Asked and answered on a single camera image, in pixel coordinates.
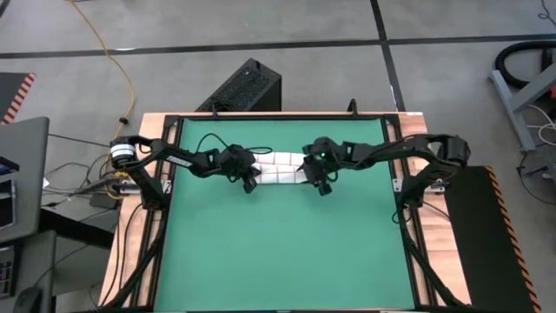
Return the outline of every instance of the white cloth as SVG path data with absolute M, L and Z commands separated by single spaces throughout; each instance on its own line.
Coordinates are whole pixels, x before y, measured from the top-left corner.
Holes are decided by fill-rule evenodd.
M 303 164 L 302 153 L 272 152 L 255 154 L 253 167 L 261 171 L 255 177 L 257 183 L 303 183 L 307 181 L 305 172 L 297 171 Z

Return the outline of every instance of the hazard stripe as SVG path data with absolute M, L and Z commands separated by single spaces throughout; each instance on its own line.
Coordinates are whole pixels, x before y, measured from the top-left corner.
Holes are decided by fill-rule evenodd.
M 8 111 L 6 112 L 6 115 L 4 115 L 3 121 L 0 123 L 0 125 L 5 125 L 7 123 L 13 123 L 14 122 L 14 120 L 16 119 L 17 112 L 21 109 L 21 106 L 23 104 L 23 100 L 25 99 L 25 97 L 29 93 L 29 89 L 31 88 L 31 85 L 35 81 L 35 77 L 36 77 L 36 75 L 34 73 L 30 73 L 23 80 L 23 82 L 21 83 L 21 87 L 19 88 L 19 90 L 17 90 L 17 93 L 14 96 L 14 99 L 11 102 L 10 107 L 8 108 Z
M 512 245 L 513 245 L 513 252 L 515 253 L 515 258 L 518 262 L 518 265 L 521 267 L 521 275 L 523 276 L 525 286 L 527 287 L 527 290 L 529 291 L 529 298 L 531 298 L 531 301 L 533 303 L 533 310 L 534 310 L 535 313 L 541 313 L 539 299 L 537 298 L 537 294 L 535 294 L 534 287 L 533 287 L 533 282 L 531 280 L 531 277 L 529 276 L 529 271 L 527 270 L 527 266 L 525 264 L 525 259 L 523 258 L 523 255 L 521 254 L 520 245 L 518 243 L 518 239 L 517 239 L 517 237 L 515 235 L 515 232 L 513 230 L 510 215 L 508 214 L 507 209 L 506 209 L 506 205 L 504 204 L 504 200 L 502 199 L 502 191 L 500 190 L 500 185 L 498 184 L 498 181 L 496 179 L 496 175 L 494 174 L 493 168 L 490 167 L 490 166 L 485 166 L 484 168 L 485 168 L 486 172 L 488 172 L 488 175 L 491 178 L 491 182 L 492 182 L 492 185 L 493 185 L 493 193 L 494 193 L 494 195 L 496 195 L 496 198 L 498 200 L 498 205 L 500 206 L 500 213 L 502 214 L 502 219 L 504 220 L 504 223 L 506 224 L 507 234 L 510 236 L 510 241 L 512 242 Z

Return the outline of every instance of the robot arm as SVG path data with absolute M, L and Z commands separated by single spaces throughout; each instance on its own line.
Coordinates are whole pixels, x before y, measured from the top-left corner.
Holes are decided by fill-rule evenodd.
M 429 149 L 430 143 L 440 143 L 438 153 Z M 422 205 L 425 189 L 437 179 L 448 179 L 467 166 L 470 150 L 467 142 L 449 135 L 413 135 L 393 143 L 335 143 L 320 137 L 303 147 L 307 155 L 301 169 L 309 183 L 322 196 L 332 192 L 329 175 L 338 170 L 364 170 L 375 163 L 407 157 L 420 157 L 428 166 L 416 176 L 404 177 L 400 198 L 407 204 Z
M 137 157 L 136 145 L 150 148 L 149 154 L 142 160 Z M 144 168 L 155 160 L 164 160 L 187 168 L 191 174 L 201 178 L 220 175 L 227 177 L 230 182 L 242 179 L 243 189 L 247 193 L 251 193 L 256 187 L 255 176 L 261 173 L 251 166 L 255 162 L 253 153 L 237 144 L 229 145 L 223 152 L 212 149 L 192 153 L 161 139 L 118 137 L 110 143 L 110 155 L 112 167 L 128 173 L 139 186 L 143 208 L 155 210 L 169 205 L 160 181 L 151 177 Z

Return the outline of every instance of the black box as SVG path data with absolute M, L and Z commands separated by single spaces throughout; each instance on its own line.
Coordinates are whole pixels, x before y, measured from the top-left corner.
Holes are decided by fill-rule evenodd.
M 250 58 L 197 112 L 281 111 L 281 75 Z

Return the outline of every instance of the concrete floor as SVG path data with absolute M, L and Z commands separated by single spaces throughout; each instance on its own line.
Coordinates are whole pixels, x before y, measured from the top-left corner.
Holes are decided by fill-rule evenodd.
M 379 0 L 388 38 L 481 37 L 553 33 L 530 0 Z M 556 4 L 549 3 L 553 11 Z M 106 44 L 116 48 L 378 39 L 368 0 L 95 0 L 78 4 Z M 0 71 L 35 72 L 37 79 L 17 117 L 50 118 L 55 134 L 107 143 L 129 93 L 105 57 L 2 59 L 4 52 L 97 50 L 98 42 L 65 1 L 12 1 L 0 18 Z M 556 207 L 523 190 L 515 167 L 520 147 L 487 76 L 510 42 L 391 46 L 406 109 L 422 111 L 431 132 L 458 134 L 472 148 L 471 164 L 494 167 L 529 271 L 545 312 L 556 312 Z M 242 50 L 119 56 L 137 89 L 137 106 L 124 133 L 136 133 L 144 112 L 194 110 L 247 58 L 283 75 L 284 110 L 396 110 L 380 46 Z M 538 73 L 539 54 L 509 60 L 523 78 Z M 532 122 L 542 123 L 532 114 Z M 47 170 L 92 163 L 102 147 L 50 138 Z M 534 156 L 527 165 L 535 163 Z M 79 184 L 82 170 L 51 178 L 57 187 Z M 553 184 L 527 178 L 538 196 L 556 201 Z M 57 211 L 75 219 L 97 209 L 75 199 Z M 110 229 L 113 214 L 90 223 Z M 58 244 L 58 258 L 77 245 Z M 103 279 L 108 253 L 87 248 L 56 269 L 59 312 L 90 309 L 87 289 Z M 92 290 L 96 299 L 99 286 Z

